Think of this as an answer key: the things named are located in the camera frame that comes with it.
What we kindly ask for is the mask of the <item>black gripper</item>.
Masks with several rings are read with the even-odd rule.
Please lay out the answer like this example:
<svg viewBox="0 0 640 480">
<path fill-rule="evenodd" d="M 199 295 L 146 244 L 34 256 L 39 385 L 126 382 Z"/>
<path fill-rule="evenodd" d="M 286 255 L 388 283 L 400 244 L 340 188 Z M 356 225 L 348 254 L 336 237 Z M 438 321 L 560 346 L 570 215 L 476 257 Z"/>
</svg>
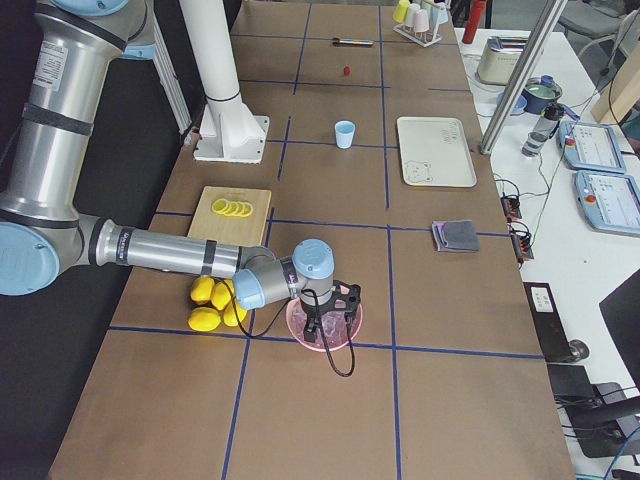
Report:
<svg viewBox="0 0 640 480">
<path fill-rule="evenodd" d="M 317 335 L 326 338 L 322 317 L 331 310 L 330 302 L 321 303 L 316 292 L 303 292 L 300 297 L 302 310 L 306 315 L 302 334 L 306 342 L 314 343 Z"/>
</svg>

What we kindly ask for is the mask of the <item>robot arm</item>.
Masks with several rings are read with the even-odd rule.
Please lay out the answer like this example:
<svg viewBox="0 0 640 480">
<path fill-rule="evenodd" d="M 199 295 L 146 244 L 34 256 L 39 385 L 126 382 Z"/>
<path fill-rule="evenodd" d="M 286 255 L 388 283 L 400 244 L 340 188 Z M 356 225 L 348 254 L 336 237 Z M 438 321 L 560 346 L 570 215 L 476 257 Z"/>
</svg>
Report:
<svg viewBox="0 0 640 480">
<path fill-rule="evenodd" d="M 114 263 L 218 277 L 246 310 L 299 304 L 313 339 L 341 295 L 331 248 L 300 243 L 289 258 L 264 247 L 153 233 L 74 207 L 109 64 L 154 52 L 149 1 L 40 1 L 44 38 L 22 114 L 13 170 L 1 195 L 1 291 L 28 295 L 78 265 Z"/>
</svg>

